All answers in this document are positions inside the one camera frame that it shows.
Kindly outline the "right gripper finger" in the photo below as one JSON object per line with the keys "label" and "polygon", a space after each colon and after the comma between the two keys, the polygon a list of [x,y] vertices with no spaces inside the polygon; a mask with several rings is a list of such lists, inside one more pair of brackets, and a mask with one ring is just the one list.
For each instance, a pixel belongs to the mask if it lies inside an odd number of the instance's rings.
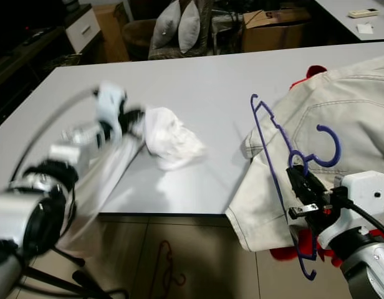
{"label": "right gripper finger", "polygon": [[294,168],[294,194],[300,201],[323,201],[327,189],[314,174],[304,167]]}
{"label": "right gripper finger", "polygon": [[288,177],[294,196],[301,206],[290,207],[288,212],[317,211],[317,178],[304,169],[289,169]]}

